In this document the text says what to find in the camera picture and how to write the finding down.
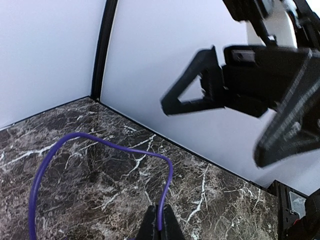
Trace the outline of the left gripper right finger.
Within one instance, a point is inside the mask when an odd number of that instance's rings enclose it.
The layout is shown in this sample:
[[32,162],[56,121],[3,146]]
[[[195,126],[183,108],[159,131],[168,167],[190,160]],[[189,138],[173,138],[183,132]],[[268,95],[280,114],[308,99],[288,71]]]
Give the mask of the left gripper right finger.
[[159,232],[160,240],[185,240],[178,220],[169,204],[164,206],[162,211],[162,229]]

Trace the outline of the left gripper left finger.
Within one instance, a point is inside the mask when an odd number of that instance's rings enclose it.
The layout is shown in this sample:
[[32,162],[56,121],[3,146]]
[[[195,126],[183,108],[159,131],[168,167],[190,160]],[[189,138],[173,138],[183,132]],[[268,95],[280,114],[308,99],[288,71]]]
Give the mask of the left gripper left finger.
[[136,240],[159,240],[160,232],[158,231],[158,205],[150,205],[140,224]]

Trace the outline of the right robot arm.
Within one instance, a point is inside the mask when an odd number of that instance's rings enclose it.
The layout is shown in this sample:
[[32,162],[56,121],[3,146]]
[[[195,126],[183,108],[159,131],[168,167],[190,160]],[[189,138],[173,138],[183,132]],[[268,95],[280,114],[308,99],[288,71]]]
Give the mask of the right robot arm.
[[273,119],[253,158],[264,168],[320,147],[320,19],[305,0],[226,0],[248,43],[196,53],[161,99],[166,115],[230,108]]

